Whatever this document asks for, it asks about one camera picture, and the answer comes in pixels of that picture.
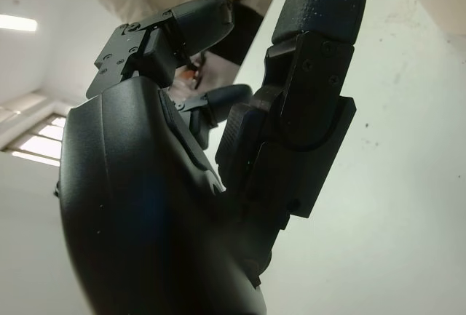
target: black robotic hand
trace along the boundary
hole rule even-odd
[[[233,86],[174,105],[164,91],[232,29],[227,0],[115,30],[89,100],[68,115],[58,188],[95,313],[266,313],[259,276],[277,234],[309,217],[355,113],[339,93],[364,4],[287,0],[252,98]],[[202,149],[228,112],[222,191]]]

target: bolt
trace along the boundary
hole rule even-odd
[[[337,86],[337,85],[340,83],[340,78],[339,78],[337,75],[332,75],[332,76],[330,76],[330,78],[328,79],[328,83],[329,83],[331,86]]]
[[[136,31],[139,29],[141,25],[139,23],[133,23],[130,26],[127,27],[127,31]]]
[[[331,57],[335,54],[336,45],[332,42],[326,41],[322,44],[320,51],[324,57]]]
[[[303,70],[306,71],[307,73],[309,73],[311,70],[312,70],[312,62],[311,60],[309,59],[306,59],[304,62],[303,62]]]

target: white ceiling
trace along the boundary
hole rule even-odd
[[[82,102],[119,21],[96,0],[0,0],[0,14],[39,24],[36,33],[0,30],[0,103],[37,89]]]

